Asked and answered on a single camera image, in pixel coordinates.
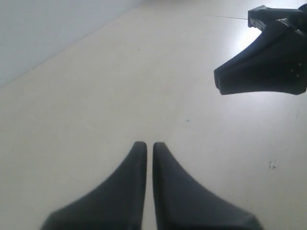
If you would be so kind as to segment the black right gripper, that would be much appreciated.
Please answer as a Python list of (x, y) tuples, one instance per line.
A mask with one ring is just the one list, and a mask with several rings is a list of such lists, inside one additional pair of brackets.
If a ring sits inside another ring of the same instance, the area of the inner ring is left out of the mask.
[(214, 70), (222, 95), (307, 91), (307, 5), (297, 9), (261, 5), (248, 11), (248, 27), (261, 34)]

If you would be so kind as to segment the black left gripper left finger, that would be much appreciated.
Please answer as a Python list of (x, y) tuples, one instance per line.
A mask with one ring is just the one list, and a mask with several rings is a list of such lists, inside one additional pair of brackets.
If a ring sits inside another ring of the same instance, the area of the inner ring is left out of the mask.
[(43, 230), (140, 230), (147, 178), (147, 146), (132, 145), (124, 161), (97, 188), (51, 213)]

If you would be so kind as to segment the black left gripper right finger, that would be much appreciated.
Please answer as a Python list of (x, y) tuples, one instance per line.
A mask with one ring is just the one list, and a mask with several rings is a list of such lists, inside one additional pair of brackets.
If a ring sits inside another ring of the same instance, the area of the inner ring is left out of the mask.
[(153, 145), (153, 198), (159, 230), (261, 230), (257, 218), (198, 183), (167, 145)]

